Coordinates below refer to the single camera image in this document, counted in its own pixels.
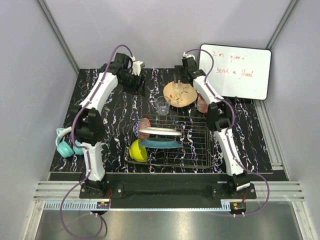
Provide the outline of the white watermelon pattern plate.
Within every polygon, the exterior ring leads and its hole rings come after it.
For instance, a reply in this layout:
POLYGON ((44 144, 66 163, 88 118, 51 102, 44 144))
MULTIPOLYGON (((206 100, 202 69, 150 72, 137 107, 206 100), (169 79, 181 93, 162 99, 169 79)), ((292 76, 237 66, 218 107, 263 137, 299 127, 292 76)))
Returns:
POLYGON ((161 127, 146 127, 139 129, 139 133, 150 134, 150 135, 162 135, 162 136, 181 136, 182 133, 170 128, 161 127))

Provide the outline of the yellow green bowl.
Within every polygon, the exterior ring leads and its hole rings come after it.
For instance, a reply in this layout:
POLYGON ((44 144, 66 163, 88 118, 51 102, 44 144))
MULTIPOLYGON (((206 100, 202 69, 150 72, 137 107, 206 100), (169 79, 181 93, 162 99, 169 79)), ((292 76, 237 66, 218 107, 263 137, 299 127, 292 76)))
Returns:
POLYGON ((142 140, 138 138, 131 144, 129 155, 135 161, 145 163, 148 160, 148 154, 146 148, 140 145, 141 142, 142 140))

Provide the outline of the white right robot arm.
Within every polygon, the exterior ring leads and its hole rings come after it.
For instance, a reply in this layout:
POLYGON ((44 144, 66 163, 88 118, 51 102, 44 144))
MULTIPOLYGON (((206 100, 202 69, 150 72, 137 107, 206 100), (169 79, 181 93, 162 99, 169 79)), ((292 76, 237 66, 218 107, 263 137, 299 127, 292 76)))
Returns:
POLYGON ((241 164, 233 136, 235 111, 230 100, 223 98, 207 80, 207 74, 197 66, 192 54, 182 55, 182 65, 176 65, 178 77, 184 84, 190 84, 208 105, 206 124, 218 140, 225 161, 227 192, 232 198, 239 198, 250 186, 247 172, 241 164))

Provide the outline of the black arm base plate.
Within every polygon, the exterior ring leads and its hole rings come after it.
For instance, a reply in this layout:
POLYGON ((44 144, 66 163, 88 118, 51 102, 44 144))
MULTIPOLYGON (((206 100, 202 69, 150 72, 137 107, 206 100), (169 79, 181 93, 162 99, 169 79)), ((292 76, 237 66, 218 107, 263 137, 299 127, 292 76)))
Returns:
POLYGON ((202 195, 215 200, 257 198, 254 184, 236 191, 226 174, 193 173, 107 173, 99 183, 86 180, 81 199, 123 199, 126 196, 202 195))

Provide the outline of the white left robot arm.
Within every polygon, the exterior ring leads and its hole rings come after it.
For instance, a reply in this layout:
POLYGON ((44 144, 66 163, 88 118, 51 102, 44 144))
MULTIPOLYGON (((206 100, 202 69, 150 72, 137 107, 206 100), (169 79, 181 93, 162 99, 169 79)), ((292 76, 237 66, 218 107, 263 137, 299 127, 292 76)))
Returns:
POLYGON ((101 144, 105 137, 105 125, 101 117, 103 107, 117 86, 132 95, 143 96, 145 84, 141 73, 143 61, 134 56, 116 53, 110 63, 99 70, 96 83, 80 105, 71 111, 75 114, 71 127, 74 146, 83 151, 86 174, 80 181, 84 192, 103 198, 108 193, 106 172, 102 160, 101 144))

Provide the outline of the orange bird pattern plate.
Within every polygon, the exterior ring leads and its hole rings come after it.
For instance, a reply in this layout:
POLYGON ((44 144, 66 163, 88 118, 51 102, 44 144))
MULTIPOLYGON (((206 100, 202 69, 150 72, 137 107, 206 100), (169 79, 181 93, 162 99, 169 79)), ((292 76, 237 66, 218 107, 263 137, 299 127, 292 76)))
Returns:
POLYGON ((170 104, 176 108, 186 107, 196 101, 198 93, 189 83, 168 83, 163 89, 163 95, 170 99, 170 104))

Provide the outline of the teal scalloped plate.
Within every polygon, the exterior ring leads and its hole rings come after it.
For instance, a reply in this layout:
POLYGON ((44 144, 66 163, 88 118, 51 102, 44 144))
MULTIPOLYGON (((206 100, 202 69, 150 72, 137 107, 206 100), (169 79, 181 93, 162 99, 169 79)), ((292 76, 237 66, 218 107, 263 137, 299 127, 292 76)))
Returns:
POLYGON ((182 144, 170 138, 147 138, 139 143, 140 146, 153 149, 176 149, 181 148, 182 144))

